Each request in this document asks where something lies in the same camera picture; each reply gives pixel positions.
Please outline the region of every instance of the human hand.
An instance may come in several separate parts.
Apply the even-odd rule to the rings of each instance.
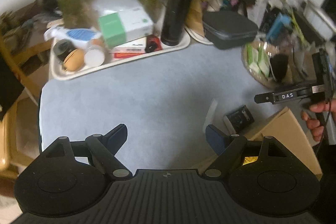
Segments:
[[[321,113],[321,112],[329,111],[329,108],[330,108],[329,103],[326,103],[324,101],[324,102],[319,102],[318,104],[311,105],[309,107],[309,110],[315,113]],[[331,114],[332,114],[333,120],[336,121],[336,99],[332,100]],[[319,120],[311,118],[309,114],[305,111],[301,111],[301,119],[306,122],[308,129],[310,129],[311,134],[313,135],[313,139],[316,142],[319,142],[323,135],[324,126],[321,126]]]

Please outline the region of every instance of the black case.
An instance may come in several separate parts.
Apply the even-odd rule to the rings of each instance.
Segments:
[[[253,42],[258,26],[232,11],[206,12],[203,15],[205,37],[220,50],[240,47]]]

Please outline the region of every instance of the table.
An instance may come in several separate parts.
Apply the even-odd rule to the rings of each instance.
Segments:
[[[254,96],[263,92],[244,68],[241,48],[200,43],[70,81],[51,80],[41,95],[42,149],[59,136],[79,141],[124,123],[128,139],[116,157],[133,174],[191,168],[213,155],[202,132],[212,98],[219,102],[214,125],[223,129],[223,116],[243,104],[256,121],[284,107],[256,104]]]

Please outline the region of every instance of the black cloth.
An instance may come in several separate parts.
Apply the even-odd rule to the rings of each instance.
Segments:
[[[0,54],[0,105],[2,107],[0,121],[2,121],[6,112],[18,99],[24,88]]]

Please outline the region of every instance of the black tumbler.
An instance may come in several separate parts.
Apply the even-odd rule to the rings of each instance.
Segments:
[[[185,18],[191,0],[168,0],[161,41],[167,46],[176,46],[181,40]]]

